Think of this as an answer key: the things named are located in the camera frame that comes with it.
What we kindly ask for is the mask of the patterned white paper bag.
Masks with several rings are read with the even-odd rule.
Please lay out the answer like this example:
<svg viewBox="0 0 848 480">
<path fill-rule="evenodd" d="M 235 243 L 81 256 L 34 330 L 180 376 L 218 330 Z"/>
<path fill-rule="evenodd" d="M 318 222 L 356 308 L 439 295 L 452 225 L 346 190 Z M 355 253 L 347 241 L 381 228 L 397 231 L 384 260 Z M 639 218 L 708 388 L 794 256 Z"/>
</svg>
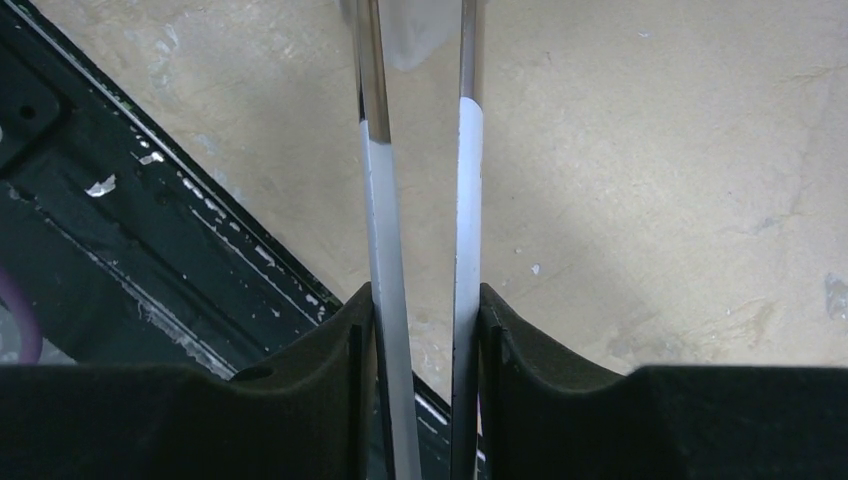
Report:
<svg viewBox="0 0 848 480">
<path fill-rule="evenodd" d="M 386 66 L 408 72 L 418 67 L 462 23 L 467 1 L 380 1 L 379 14 Z"/>
</svg>

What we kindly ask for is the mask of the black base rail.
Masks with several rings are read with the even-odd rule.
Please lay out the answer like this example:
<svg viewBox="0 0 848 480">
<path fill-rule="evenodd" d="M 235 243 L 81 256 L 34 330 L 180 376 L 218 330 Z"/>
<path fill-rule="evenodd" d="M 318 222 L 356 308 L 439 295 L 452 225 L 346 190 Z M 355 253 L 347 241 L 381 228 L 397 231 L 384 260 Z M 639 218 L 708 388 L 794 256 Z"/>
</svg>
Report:
<svg viewBox="0 0 848 480">
<path fill-rule="evenodd" d="M 1 132 L 1 370 L 226 381 L 343 307 L 27 1 L 1 5 Z"/>
</svg>

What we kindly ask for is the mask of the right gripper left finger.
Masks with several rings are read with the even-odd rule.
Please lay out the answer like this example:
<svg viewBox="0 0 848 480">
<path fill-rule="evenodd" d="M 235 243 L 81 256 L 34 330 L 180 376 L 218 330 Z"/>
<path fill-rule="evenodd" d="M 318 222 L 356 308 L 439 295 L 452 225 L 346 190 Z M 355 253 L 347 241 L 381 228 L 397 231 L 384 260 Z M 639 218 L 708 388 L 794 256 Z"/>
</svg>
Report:
<svg viewBox="0 0 848 480">
<path fill-rule="evenodd" d="M 230 380 L 184 366 L 5 366 L 5 479 L 363 479 L 377 360 L 364 284 Z"/>
</svg>

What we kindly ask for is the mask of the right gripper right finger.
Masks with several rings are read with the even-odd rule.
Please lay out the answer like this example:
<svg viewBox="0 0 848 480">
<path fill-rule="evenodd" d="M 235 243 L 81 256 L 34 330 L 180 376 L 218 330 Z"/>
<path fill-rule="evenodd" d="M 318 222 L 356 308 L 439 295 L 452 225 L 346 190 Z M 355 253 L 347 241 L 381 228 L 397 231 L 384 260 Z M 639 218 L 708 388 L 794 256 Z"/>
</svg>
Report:
<svg viewBox="0 0 848 480">
<path fill-rule="evenodd" d="M 493 479 L 843 479 L 843 368 L 648 365 L 621 375 L 481 288 Z"/>
</svg>

